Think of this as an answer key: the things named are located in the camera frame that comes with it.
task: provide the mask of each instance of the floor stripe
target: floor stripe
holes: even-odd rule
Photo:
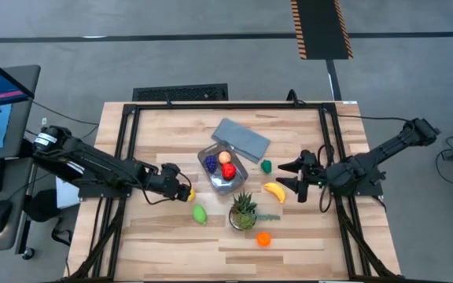
[[[453,31],[434,32],[351,32],[350,39],[427,39],[453,38]]]
[[[453,38],[453,31],[444,32],[351,32],[350,39],[423,39]],[[0,43],[48,43],[48,42],[146,42],[228,39],[295,39],[294,32],[202,34],[202,35],[110,35],[110,36],[63,36],[63,37],[11,37],[0,38]]]

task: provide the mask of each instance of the purple grapes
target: purple grapes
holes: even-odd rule
[[[218,161],[216,161],[216,156],[207,156],[205,157],[205,165],[208,168],[209,173],[214,173],[218,167]]]

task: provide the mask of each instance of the wooden table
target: wooden table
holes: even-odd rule
[[[122,108],[122,102],[105,103],[102,113],[95,146],[110,154],[115,152]],[[359,107],[337,102],[337,111],[358,115]],[[134,157],[159,166],[167,162],[178,164],[191,179],[197,197],[192,203],[164,202],[150,207],[142,192],[134,190],[123,220],[116,280],[348,278],[334,204],[326,214],[319,211],[320,189],[310,186],[304,204],[297,203],[296,194],[289,189],[285,189],[284,204],[263,189],[264,183],[274,182],[276,177],[293,177],[277,169],[277,165],[295,160],[302,149],[317,152],[323,144],[316,110],[144,110],[141,115]],[[259,164],[239,158],[249,173],[244,189],[253,193],[257,212],[280,215],[280,221],[259,221],[247,232],[230,226],[227,216],[233,197],[221,197],[212,190],[197,160],[197,153],[214,143],[211,134],[225,117],[271,140],[264,157],[272,161],[271,175],[265,175]],[[361,119],[340,118],[340,125],[348,155],[369,150]],[[149,193],[149,198],[158,200],[160,196]],[[356,199],[366,241],[391,271],[399,273],[383,207],[371,197]],[[192,219],[191,210],[197,203],[208,213],[207,226]],[[97,204],[97,199],[81,203],[68,257],[72,271],[88,255]],[[256,234],[260,231],[271,233],[269,248],[257,246]],[[357,251],[351,242],[353,251]],[[107,272],[106,254],[110,247],[105,251],[101,274]],[[356,272],[361,274],[357,252],[354,258]]]

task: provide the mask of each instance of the gray concrete floor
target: gray concrete floor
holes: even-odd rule
[[[453,31],[453,0],[341,6],[350,32]],[[0,0],[0,37],[271,31],[293,31],[289,1]],[[385,203],[403,274],[453,281],[453,185],[434,166],[444,138],[453,135],[453,39],[353,39],[352,48],[354,60],[335,61],[344,100],[358,101],[363,115],[424,117],[442,130],[435,145],[408,149],[381,168],[388,172]],[[231,100],[281,99],[289,88],[304,100],[331,98],[325,62],[298,59],[292,39],[0,43],[0,65],[21,64],[42,67],[36,101],[89,121],[99,119],[105,101],[128,101],[141,86],[228,83]],[[42,117],[76,135],[90,129],[38,107],[28,127],[38,130]],[[364,123],[372,146],[401,127]],[[442,164],[442,171],[453,179],[453,163]],[[52,184],[51,178],[42,186]],[[76,210],[65,214],[74,226]],[[39,253],[31,261],[0,251],[0,281],[62,275],[68,249],[50,239],[53,225],[33,223],[29,244]]]

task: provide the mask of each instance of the plastic fruit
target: plastic fruit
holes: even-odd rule
[[[229,152],[223,151],[218,155],[218,160],[221,164],[227,164],[232,161],[232,156]]]
[[[267,232],[258,233],[256,241],[260,247],[268,247],[271,244],[271,235]]]
[[[221,168],[223,178],[225,180],[231,180],[235,177],[235,166],[233,164],[224,164]]]
[[[264,160],[260,164],[260,167],[263,170],[263,172],[265,172],[265,174],[270,174],[272,172],[272,162],[270,162],[269,160]]]
[[[274,182],[268,182],[267,184],[263,185],[263,187],[273,193],[278,199],[279,202],[284,203],[284,200],[286,199],[286,194],[284,193],[284,189],[277,183]]]
[[[218,167],[218,162],[216,162],[216,156],[207,156],[205,157],[205,166],[208,168],[209,173],[214,173]]]
[[[191,187],[190,189],[190,195],[188,196],[188,201],[195,200],[195,189]]]
[[[200,204],[195,204],[195,206],[193,206],[193,219],[204,226],[208,221],[208,215]]]

